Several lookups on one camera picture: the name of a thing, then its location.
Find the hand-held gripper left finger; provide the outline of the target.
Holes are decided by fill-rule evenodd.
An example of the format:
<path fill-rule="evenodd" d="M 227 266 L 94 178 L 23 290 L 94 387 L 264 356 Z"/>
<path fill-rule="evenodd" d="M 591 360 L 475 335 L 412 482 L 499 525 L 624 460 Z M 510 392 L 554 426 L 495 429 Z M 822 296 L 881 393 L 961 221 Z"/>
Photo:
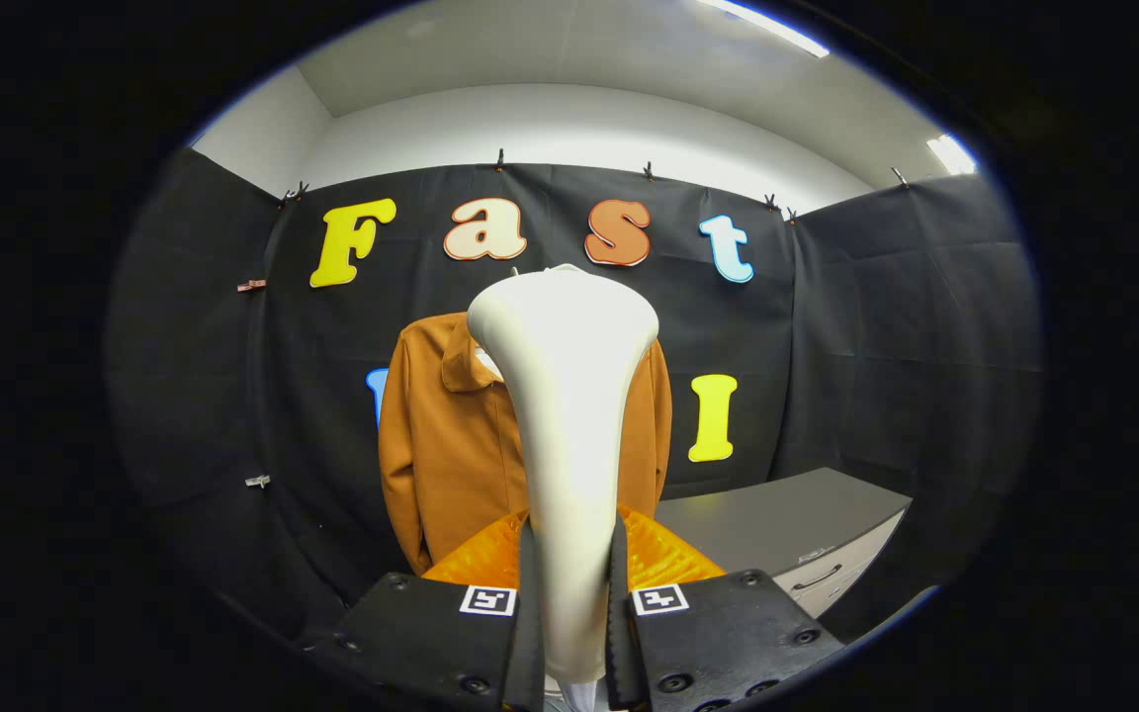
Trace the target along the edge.
<path fill-rule="evenodd" d="M 538 711 L 542 611 L 528 515 L 494 522 L 440 564 L 390 573 L 305 649 L 363 711 Z"/>

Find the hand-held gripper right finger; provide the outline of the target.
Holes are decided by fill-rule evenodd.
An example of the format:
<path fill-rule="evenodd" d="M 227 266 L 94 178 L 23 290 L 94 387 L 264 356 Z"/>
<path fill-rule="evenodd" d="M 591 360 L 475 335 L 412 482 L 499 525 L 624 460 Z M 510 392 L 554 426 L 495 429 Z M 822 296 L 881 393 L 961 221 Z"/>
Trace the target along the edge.
<path fill-rule="evenodd" d="M 772 576 L 727 572 L 626 508 L 611 541 L 607 697 L 623 711 L 759 711 L 842 643 Z"/>

